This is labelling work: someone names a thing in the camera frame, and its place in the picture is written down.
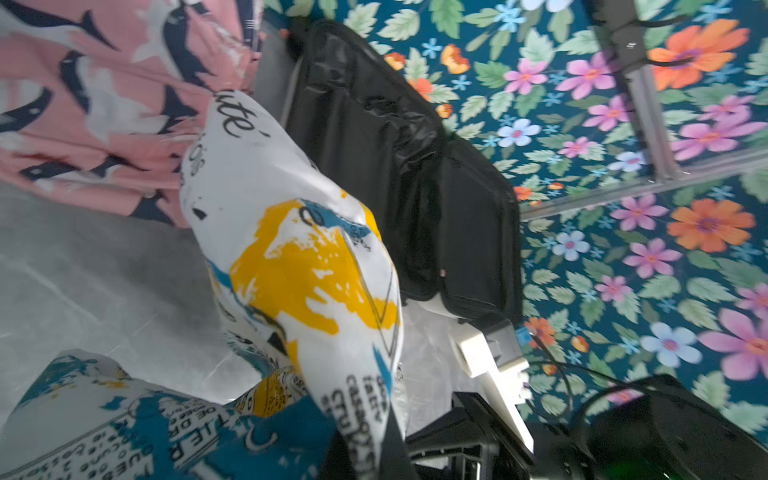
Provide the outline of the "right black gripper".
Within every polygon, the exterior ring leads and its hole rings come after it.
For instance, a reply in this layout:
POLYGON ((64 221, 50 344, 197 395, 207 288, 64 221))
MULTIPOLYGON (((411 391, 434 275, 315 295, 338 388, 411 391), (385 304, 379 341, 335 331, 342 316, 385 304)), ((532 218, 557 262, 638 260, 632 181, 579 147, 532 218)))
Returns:
POLYGON ((455 392, 451 409, 405 441, 425 479, 530 477, 533 455, 476 392, 455 392))

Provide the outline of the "white hard-shell suitcase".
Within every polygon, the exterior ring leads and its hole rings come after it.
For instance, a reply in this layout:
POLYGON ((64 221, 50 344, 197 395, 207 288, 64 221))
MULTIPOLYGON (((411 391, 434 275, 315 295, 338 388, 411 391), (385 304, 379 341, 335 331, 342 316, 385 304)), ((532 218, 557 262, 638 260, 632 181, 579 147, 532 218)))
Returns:
POLYGON ((287 132, 373 214, 402 294, 453 315, 522 319, 520 209, 512 185, 345 25, 301 34, 287 132))

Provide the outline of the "white yellow printed garment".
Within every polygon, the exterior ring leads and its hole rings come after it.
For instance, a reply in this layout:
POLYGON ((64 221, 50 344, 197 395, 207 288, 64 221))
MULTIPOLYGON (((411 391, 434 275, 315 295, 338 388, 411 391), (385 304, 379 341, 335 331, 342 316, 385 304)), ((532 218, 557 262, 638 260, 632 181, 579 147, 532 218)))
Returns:
POLYGON ((402 314, 373 214, 234 91, 183 159, 181 207, 226 337, 261 381, 220 405, 64 352, 2 430, 2 477, 381 478, 402 314))

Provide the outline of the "pink patterned garment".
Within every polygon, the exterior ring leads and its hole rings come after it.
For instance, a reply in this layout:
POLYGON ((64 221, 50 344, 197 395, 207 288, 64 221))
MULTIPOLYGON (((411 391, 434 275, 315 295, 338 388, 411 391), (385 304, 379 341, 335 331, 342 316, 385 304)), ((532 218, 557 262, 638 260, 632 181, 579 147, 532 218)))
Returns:
POLYGON ((5 1, 1 179, 177 227, 182 157, 259 59, 259 1, 5 1))

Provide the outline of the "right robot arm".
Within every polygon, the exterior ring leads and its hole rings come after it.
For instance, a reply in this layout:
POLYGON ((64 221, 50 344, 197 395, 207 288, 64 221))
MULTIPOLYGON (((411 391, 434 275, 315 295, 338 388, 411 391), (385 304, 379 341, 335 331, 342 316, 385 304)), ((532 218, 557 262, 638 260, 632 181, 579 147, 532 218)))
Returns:
POLYGON ((535 424, 528 449, 476 393, 409 436, 424 479, 764 479, 767 449, 669 375, 629 383, 639 397, 593 418, 594 395, 568 424, 535 424))

